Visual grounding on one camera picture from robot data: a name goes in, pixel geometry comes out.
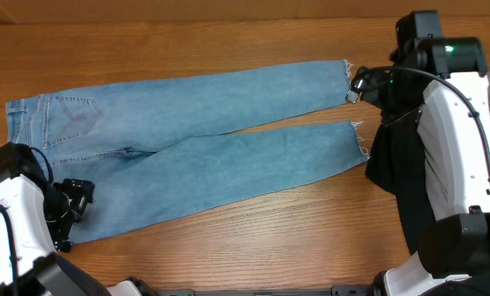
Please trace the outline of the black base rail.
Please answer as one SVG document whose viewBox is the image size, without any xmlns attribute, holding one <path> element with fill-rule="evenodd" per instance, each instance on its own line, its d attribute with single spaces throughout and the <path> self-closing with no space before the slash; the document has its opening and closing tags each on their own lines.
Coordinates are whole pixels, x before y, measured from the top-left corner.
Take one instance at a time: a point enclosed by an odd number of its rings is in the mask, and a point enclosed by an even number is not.
<svg viewBox="0 0 490 296">
<path fill-rule="evenodd" d="M 250 289 L 196 291 L 193 289 L 161 289 L 157 296 L 364 296 L 374 295 L 371 284 L 333 285 L 327 289 Z"/>
</svg>

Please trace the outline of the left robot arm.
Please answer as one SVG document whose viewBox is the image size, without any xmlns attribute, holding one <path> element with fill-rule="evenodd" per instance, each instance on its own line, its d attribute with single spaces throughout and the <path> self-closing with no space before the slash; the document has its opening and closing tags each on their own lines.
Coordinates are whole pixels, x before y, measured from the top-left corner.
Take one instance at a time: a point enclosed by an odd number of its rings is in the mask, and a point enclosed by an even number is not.
<svg viewBox="0 0 490 296">
<path fill-rule="evenodd" d="M 12 142 L 0 147 L 0 295 L 150 295 L 134 277 L 107 288 L 62 257 L 95 185 L 54 182 L 51 168 L 36 159 L 40 153 Z"/>
</svg>

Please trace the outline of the black garment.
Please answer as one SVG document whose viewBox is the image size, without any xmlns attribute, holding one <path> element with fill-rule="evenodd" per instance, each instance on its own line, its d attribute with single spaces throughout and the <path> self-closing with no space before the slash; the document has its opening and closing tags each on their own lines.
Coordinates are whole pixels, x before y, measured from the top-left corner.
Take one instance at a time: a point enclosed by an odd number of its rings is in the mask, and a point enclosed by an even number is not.
<svg viewBox="0 0 490 296">
<path fill-rule="evenodd" d="M 404 123 L 381 125 L 367 162 L 367 177 L 396 197 L 412 254 L 406 263 L 380 276 L 377 287 L 385 295 L 420 295 L 429 289 L 440 295 L 490 295 L 490 275 L 435 280 L 419 260 L 420 232 L 436 219 L 426 191 L 425 152 L 417 128 Z"/>
</svg>

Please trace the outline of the gray trousers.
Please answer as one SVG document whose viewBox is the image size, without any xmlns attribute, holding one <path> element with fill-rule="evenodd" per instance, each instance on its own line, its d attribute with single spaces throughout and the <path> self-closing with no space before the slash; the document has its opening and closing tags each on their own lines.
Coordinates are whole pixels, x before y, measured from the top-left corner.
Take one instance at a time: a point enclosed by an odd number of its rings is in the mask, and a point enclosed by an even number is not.
<svg viewBox="0 0 490 296">
<path fill-rule="evenodd" d="M 479 112 L 490 150 L 490 79 L 476 72 L 448 80 Z M 423 92 L 417 132 L 425 152 L 426 191 L 436 220 L 465 214 L 471 206 L 490 212 L 490 188 L 483 144 L 468 108 L 437 81 Z"/>
</svg>

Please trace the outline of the light blue denim jeans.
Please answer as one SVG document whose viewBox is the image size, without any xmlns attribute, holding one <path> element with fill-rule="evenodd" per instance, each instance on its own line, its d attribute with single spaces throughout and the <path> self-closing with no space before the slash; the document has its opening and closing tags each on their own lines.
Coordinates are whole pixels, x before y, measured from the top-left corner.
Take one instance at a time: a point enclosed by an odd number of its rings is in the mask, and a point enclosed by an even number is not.
<svg viewBox="0 0 490 296">
<path fill-rule="evenodd" d="M 86 243 L 283 191 L 363 163 L 352 121 L 259 132 L 344 104 L 345 60 L 90 86 L 6 105 L 8 138 L 56 179 L 95 185 Z"/>
</svg>

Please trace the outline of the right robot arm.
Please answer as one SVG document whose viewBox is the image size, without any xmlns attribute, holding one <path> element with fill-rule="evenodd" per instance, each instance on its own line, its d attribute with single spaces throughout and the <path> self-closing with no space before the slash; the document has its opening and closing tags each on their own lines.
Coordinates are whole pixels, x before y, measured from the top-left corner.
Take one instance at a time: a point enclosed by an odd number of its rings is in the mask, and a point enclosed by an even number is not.
<svg viewBox="0 0 490 296">
<path fill-rule="evenodd" d="M 479 39 L 447 38 L 435 11 L 395 25 L 385 67 L 346 99 L 381 111 L 366 175 L 392 193 L 410 258 L 334 295 L 490 295 L 490 76 Z"/>
</svg>

